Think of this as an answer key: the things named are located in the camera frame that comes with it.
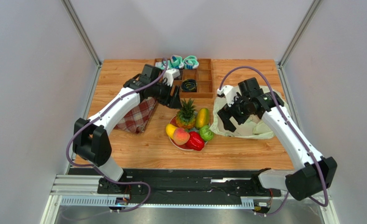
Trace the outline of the yellow fake bell pepper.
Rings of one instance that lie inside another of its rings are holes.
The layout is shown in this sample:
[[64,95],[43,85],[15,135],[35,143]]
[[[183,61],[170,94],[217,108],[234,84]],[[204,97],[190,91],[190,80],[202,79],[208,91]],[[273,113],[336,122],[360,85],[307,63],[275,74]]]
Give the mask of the yellow fake bell pepper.
[[173,124],[168,124],[166,126],[166,134],[168,135],[168,137],[170,139],[173,139],[173,135],[174,135],[174,132],[175,132],[176,129],[177,129],[177,127],[174,126]]

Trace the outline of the teal white sock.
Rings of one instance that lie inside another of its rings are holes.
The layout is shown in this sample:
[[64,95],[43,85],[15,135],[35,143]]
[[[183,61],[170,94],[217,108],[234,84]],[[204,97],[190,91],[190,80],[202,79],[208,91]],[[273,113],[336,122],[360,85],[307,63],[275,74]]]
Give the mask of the teal white sock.
[[183,58],[178,55],[172,55],[168,60],[161,60],[160,62],[155,63],[155,66],[162,70],[165,69],[166,65],[168,69],[183,69],[184,68]]
[[196,56],[190,55],[183,59],[184,69],[195,70],[199,67],[200,63]]

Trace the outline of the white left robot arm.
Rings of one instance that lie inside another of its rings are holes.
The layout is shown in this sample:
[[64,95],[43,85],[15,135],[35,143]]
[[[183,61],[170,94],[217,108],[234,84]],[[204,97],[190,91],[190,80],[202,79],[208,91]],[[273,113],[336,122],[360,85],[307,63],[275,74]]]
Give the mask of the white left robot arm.
[[161,105],[180,109],[180,87],[174,85],[178,69],[146,64],[141,73],[126,81],[118,95],[88,119],[79,118],[67,149],[87,160],[109,180],[118,182],[124,170],[112,158],[109,135],[118,122],[142,101],[153,98]]

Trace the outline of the aluminium frame post right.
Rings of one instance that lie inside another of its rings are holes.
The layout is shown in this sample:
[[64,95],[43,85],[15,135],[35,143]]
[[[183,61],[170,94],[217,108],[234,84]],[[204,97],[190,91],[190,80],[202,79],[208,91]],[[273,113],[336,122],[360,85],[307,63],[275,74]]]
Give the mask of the aluminium frame post right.
[[307,27],[311,23],[313,17],[317,13],[319,7],[322,5],[323,2],[324,2],[323,0],[313,0],[312,1],[300,25],[298,26],[293,38],[291,39],[290,43],[288,44],[288,47],[286,48],[282,58],[279,60],[278,62],[279,67],[284,67],[286,65],[295,47],[299,43],[301,37],[305,33]]

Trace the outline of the translucent white plastic bag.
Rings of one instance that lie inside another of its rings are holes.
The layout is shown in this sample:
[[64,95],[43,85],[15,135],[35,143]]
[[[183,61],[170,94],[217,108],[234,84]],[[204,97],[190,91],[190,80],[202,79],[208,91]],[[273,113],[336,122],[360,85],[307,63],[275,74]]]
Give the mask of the translucent white plastic bag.
[[[238,86],[234,86],[238,92],[238,97],[235,99],[244,99]],[[217,112],[223,108],[226,104],[225,98],[216,97],[213,107],[213,123],[210,126],[210,130],[217,135],[225,137],[236,137],[242,139],[255,139],[255,140],[267,140],[272,139],[275,134],[257,115],[251,115],[243,124],[239,125],[233,118],[230,121],[235,125],[236,130],[234,132],[226,131],[223,128],[223,123],[218,116]]]

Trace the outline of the aluminium frame post left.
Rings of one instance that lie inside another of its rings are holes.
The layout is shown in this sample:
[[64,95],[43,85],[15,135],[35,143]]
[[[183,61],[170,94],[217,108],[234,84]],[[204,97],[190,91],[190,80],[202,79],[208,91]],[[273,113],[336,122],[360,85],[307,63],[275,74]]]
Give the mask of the aluminium frame post left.
[[71,21],[73,22],[93,62],[95,63],[97,67],[101,67],[102,61],[99,58],[72,2],[70,0],[61,0],[61,3],[65,7],[65,10],[67,11],[68,16],[70,17]]

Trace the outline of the fake pineapple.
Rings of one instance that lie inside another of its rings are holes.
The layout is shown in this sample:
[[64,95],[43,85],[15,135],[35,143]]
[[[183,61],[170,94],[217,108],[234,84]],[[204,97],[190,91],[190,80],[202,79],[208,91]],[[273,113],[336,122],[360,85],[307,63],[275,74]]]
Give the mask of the fake pineapple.
[[184,129],[192,129],[195,126],[195,105],[194,100],[181,100],[181,108],[176,114],[176,125],[177,127]]

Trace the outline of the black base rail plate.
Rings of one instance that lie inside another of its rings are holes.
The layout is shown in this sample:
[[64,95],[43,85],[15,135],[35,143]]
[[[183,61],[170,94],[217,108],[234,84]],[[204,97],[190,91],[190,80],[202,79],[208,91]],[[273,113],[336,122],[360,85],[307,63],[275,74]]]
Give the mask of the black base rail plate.
[[242,196],[268,202],[282,195],[277,189],[263,189],[251,179],[254,170],[208,169],[125,169],[123,182],[116,185],[96,178],[99,194],[127,194],[129,202],[233,204]]

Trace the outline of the fake peach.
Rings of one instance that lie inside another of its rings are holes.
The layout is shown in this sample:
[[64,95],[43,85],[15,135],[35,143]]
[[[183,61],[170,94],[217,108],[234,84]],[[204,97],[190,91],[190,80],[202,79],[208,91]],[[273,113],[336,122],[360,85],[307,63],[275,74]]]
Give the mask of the fake peach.
[[184,145],[190,139],[190,134],[184,128],[177,128],[173,133],[173,140],[177,145]]

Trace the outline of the aluminium frame post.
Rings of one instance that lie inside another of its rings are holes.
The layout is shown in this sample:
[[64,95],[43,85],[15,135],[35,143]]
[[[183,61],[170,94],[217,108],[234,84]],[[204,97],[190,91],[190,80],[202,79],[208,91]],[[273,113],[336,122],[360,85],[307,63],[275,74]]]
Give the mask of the aluminium frame post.
[[313,0],[312,1],[300,25],[298,26],[293,38],[291,39],[290,43],[288,44],[288,47],[286,48],[282,58],[279,60],[278,62],[279,67],[284,67],[286,65],[295,47],[299,43],[301,37],[305,33],[307,27],[311,23],[313,17],[317,13],[319,7],[322,5],[323,2],[324,2],[323,0]]
[[70,0],[61,0],[61,3],[65,7],[65,10],[67,11],[68,16],[70,17],[71,21],[73,22],[93,62],[95,63],[97,67],[101,67],[102,61],[99,58],[72,2]]

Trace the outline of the teal white sock right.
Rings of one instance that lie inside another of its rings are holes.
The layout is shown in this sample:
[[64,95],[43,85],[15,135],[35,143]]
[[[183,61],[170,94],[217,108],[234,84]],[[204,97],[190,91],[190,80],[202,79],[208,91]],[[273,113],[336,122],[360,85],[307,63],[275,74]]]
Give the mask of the teal white sock right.
[[183,59],[184,69],[195,70],[199,67],[200,63],[196,56],[190,55]]

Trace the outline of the red plaid cloth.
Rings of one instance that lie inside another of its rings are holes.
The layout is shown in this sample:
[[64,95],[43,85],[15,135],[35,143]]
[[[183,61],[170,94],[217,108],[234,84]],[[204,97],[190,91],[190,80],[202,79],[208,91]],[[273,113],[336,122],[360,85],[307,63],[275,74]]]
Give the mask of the red plaid cloth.
[[157,104],[154,98],[145,99],[138,106],[131,109],[118,124],[115,125],[114,129],[129,133],[144,132]]

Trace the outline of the teal white sock left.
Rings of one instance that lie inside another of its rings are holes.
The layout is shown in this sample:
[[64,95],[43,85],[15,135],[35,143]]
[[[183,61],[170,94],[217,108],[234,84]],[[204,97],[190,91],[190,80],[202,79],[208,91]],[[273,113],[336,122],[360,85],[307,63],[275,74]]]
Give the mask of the teal white sock left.
[[168,60],[161,60],[160,62],[155,63],[155,66],[162,70],[165,69],[166,65],[168,69],[183,69],[184,68],[183,58],[178,55],[172,55]]

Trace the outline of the red fake bell pepper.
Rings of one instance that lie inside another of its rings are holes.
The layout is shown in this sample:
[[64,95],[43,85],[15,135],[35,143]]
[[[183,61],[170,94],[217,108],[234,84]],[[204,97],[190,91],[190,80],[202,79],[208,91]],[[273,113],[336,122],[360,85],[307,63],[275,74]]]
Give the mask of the red fake bell pepper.
[[202,137],[195,131],[189,132],[189,140],[185,145],[192,150],[201,151],[205,147],[205,141]]

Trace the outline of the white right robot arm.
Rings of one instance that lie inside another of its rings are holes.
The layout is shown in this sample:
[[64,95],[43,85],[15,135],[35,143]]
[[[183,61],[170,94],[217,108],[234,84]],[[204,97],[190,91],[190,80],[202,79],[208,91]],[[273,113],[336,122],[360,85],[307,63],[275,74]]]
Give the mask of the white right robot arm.
[[251,177],[255,185],[287,191],[298,201],[329,188],[337,162],[312,146],[290,118],[282,99],[273,91],[265,93],[256,78],[242,81],[238,87],[238,91],[230,85],[217,90],[217,97],[226,99],[217,112],[223,128],[234,132],[250,115],[258,116],[277,136],[294,166],[293,170],[261,169]]

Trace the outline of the yellow fake mango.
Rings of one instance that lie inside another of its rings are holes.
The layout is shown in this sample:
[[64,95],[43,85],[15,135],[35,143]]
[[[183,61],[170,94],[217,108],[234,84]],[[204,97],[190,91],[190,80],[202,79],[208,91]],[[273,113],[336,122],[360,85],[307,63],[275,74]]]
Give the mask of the yellow fake mango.
[[196,128],[202,128],[205,125],[208,125],[210,119],[210,112],[208,108],[201,108],[196,116]]

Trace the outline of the wooden compartment tray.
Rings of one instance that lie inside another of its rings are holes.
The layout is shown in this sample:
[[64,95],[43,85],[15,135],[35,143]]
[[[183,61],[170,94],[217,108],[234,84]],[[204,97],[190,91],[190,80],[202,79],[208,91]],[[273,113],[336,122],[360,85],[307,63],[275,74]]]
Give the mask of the wooden compartment tray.
[[[209,58],[200,58],[199,67],[196,70],[182,70],[179,78],[174,79],[173,84],[180,86],[181,98],[211,99],[214,97],[214,75],[213,64]],[[195,92],[184,92],[181,84],[187,79],[194,79],[197,82]]]

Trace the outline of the red and teal plate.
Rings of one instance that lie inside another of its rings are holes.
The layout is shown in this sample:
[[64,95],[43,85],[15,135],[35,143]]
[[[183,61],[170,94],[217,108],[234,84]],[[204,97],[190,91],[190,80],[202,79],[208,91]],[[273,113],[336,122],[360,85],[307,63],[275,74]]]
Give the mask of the red and teal plate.
[[[176,119],[176,116],[174,116],[171,120],[170,120],[170,122],[169,122],[169,124],[173,124],[174,126],[176,126],[177,127],[177,125],[176,125],[176,122],[175,122],[175,119]],[[189,130],[187,130],[187,129],[185,129],[188,133],[189,132],[191,132],[191,131],[195,131],[195,132],[197,132],[198,134],[199,134],[199,129],[197,129],[196,127],[194,127],[194,128],[192,128],[192,129],[189,129]],[[174,140],[173,139],[170,139],[169,138],[169,140],[172,142],[172,144],[174,145],[174,146],[176,146],[178,149],[181,149],[181,150],[185,150],[185,151],[194,151],[194,150],[192,150],[192,149],[189,149],[185,144],[184,145],[177,145],[175,142],[174,142]]]

